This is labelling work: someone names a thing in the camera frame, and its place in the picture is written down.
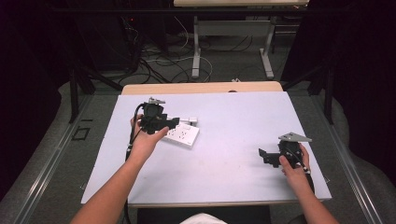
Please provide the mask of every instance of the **dark background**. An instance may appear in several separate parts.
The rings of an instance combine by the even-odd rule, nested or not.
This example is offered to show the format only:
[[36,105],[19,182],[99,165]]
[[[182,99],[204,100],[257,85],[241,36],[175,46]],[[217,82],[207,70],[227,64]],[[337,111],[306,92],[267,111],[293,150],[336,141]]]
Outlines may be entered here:
[[[311,0],[310,7],[342,7],[351,1]],[[57,1],[57,7],[67,7]],[[393,182],[396,174],[395,3],[360,1],[351,31],[338,46],[334,97],[345,110],[350,149],[380,168]],[[94,66],[73,20],[61,19],[72,50]],[[0,3],[1,157],[3,198],[40,143],[61,102],[57,91],[68,81],[62,44],[34,0]],[[293,80],[331,52],[343,25],[339,18],[304,18],[282,80]]]

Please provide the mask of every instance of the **table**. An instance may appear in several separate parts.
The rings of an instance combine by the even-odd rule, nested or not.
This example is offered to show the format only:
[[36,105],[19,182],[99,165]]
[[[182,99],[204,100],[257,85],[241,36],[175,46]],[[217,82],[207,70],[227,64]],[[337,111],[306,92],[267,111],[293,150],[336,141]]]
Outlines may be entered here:
[[[276,7],[303,6],[309,0],[175,0],[176,7]],[[276,17],[269,21],[199,21],[194,17],[194,58],[192,62],[193,78],[199,76],[201,49],[200,35],[257,35],[266,36],[264,48],[260,49],[262,64],[268,79],[274,78],[274,73],[268,59],[268,51],[274,35]]]
[[[198,117],[200,133],[193,148],[165,141],[158,143],[128,197],[131,206],[297,202],[280,169],[264,164],[258,152],[259,147],[278,152],[277,137],[281,134],[290,131],[304,134],[290,98],[277,82],[237,82],[125,87],[109,122],[82,203],[123,163],[131,129],[129,119],[135,107],[150,96],[166,101],[163,112],[169,116]],[[305,146],[312,155],[310,163],[316,194],[321,200],[328,200],[332,196],[318,163],[310,146]]]

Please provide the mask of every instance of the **metal desk leg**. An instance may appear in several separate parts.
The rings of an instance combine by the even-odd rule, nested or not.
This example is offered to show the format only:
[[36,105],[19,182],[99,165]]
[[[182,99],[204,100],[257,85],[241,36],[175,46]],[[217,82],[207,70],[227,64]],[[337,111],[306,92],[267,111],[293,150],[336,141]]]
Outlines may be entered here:
[[199,65],[201,59],[201,49],[199,48],[198,18],[194,17],[194,59],[192,61],[192,78],[199,77]]
[[265,47],[264,49],[260,49],[260,55],[262,56],[262,64],[264,66],[265,75],[268,79],[274,79],[274,72],[272,70],[270,60],[268,58],[268,51],[271,48],[271,40],[274,35],[275,31],[275,24],[276,24],[276,17],[271,18],[271,24],[269,27],[269,32],[265,40]]

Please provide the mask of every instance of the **person's right hand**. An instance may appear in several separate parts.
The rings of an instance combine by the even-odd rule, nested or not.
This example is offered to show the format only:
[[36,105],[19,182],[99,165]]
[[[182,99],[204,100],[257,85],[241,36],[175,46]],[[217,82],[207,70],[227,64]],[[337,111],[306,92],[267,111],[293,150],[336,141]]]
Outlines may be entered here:
[[[306,151],[305,147],[302,144],[300,144],[300,149],[303,152],[303,163],[306,166],[306,168],[310,170],[308,152]],[[286,178],[288,179],[288,183],[290,187],[293,189],[296,195],[298,195],[301,192],[306,192],[307,190],[311,190],[311,187],[309,186],[308,180],[306,179],[305,172],[302,166],[297,165],[296,168],[293,169],[289,164],[288,159],[286,159],[285,156],[280,156],[279,162],[283,167],[282,172],[285,174]]]
[[167,132],[169,131],[169,128],[164,127],[163,129],[159,130],[154,134],[145,133],[141,131],[141,127],[140,127],[140,120],[142,116],[143,115],[139,114],[137,115],[136,120],[131,119],[131,125],[134,126],[135,123],[134,135],[136,135],[136,138],[134,140],[131,155],[128,161],[135,161],[143,166],[143,164],[146,162],[146,160],[153,152],[158,141],[160,141],[164,136],[166,136]]

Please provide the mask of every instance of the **gray carpet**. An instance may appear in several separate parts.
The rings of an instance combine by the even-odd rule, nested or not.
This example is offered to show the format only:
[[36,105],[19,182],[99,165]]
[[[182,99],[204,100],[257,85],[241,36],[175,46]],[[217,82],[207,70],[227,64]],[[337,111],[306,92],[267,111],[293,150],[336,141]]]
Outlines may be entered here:
[[[243,39],[244,37],[208,37],[204,39],[202,45],[209,49],[232,49]],[[286,61],[292,40],[292,35],[280,36],[276,39],[276,52],[270,54],[270,60],[276,75],[275,80],[280,80],[283,64]],[[238,48],[243,49],[248,46],[248,41],[249,39],[245,40]],[[207,58],[209,63],[205,60],[201,61],[202,76],[194,81],[208,81],[205,71],[207,73],[212,71],[210,81],[231,81],[236,77],[242,81],[266,80],[258,52],[262,43],[262,38],[255,37],[251,46],[243,51],[213,52],[209,49],[204,50],[202,57]],[[173,58],[191,56],[189,49],[183,49],[182,51],[187,53],[187,56]],[[148,61],[158,58],[152,52],[148,54],[150,54],[146,58]],[[163,62],[150,62],[149,64],[164,77],[173,78],[175,82],[178,82],[186,80],[187,76],[184,72],[187,75],[191,73],[192,60],[180,61],[177,65],[172,66]],[[109,77],[117,76],[115,73],[106,75]],[[136,75],[127,77],[120,83],[122,85],[140,83],[145,79],[144,75]],[[35,155],[0,204],[0,220],[2,223],[19,223],[20,220],[26,223],[68,223],[80,208],[79,202],[83,194],[84,184],[90,177],[101,139],[116,103],[117,94],[119,94],[119,92],[114,92],[103,83],[94,82],[94,84],[98,90],[94,96],[83,98],[81,94],[80,102],[85,110],[72,127],[67,123],[70,118],[68,86],[64,85],[60,88],[60,92],[63,94],[63,103],[58,111],[57,118],[53,121]],[[323,174],[330,179],[328,184],[333,199],[324,203],[341,223],[370,223],[361,211],[355,192],[349,184],[342,165],[340,165],[335,143],[315,106],[315,101],[306,94],[304,88],[305,84],[302,83],[302,85],[291,90],[290,98],[305,133],[314,139],[311,147],[318,164]],[[335,129],[342,142],[347,146],[347,121],[342,113],[342,108],[335,103],[333,111]],[[70,138],[64,139],[64,134],[67,132],[70,132]],[[56,170],[49,174],[50,182],[46,183],[43,190],[38,192],[36,201],[33,203],[26,201],[37,177],[42,174],[40,173],[42,167],[48,164],[52,155],[57,155],[59,162],[53,163]],[[351,156],[368,189],[367,193],[373,199],[373,204],[382,217],[383,223],[392,223],[396,220],[393,212],[396,211],[395,188],[373,165],[353,155]],[[31,205],[31,209],[26,207],[22,209],[26,204]],[[271,205],[270,208],[271,219],[274,224],[287,223],[293,217],[301,214],[301,208],[297,203]],[[31,213],[22,213],[19,216],[20,211],[30,211]],[[132,220],[135,220],[136,210],[131,209],[130,215]]]

